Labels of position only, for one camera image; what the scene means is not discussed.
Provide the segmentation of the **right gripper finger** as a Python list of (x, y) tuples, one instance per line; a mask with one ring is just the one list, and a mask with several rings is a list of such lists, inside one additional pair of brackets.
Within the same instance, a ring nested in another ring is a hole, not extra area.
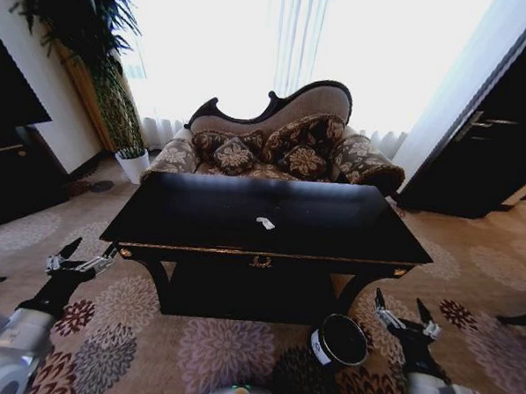
[(377, 318), (389, 331), (400, 329), (400, 321), (392, 311), (386, 308), (385, 299), (379, 287), (375, 291), (374, 311)]
[(441, 327), (433, 321), (433, 316), (420, 298), (417, 299), (416, 303), (423, 325), (423, 334), (431, 339), (437, 339), (441, 334)]

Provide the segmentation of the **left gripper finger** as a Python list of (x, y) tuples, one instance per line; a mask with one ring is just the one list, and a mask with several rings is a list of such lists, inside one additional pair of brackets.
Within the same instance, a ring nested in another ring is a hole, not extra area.
[(73, 242), (66, 244), (61, 251), (57, 252), (55, 255), (48, 257), (46, 262), (46, 273), (52, 275), (58, 270), (78, 267), (80, 262), (77, 260), (70, 260), (70, 257), (77, 250), (81, 242), (82, 239), (77, 238)]
[(83, 263), (81, 271), (104, 272), (115, 260), (117, 251), (116, 243), (110, 244), (101, 255)]

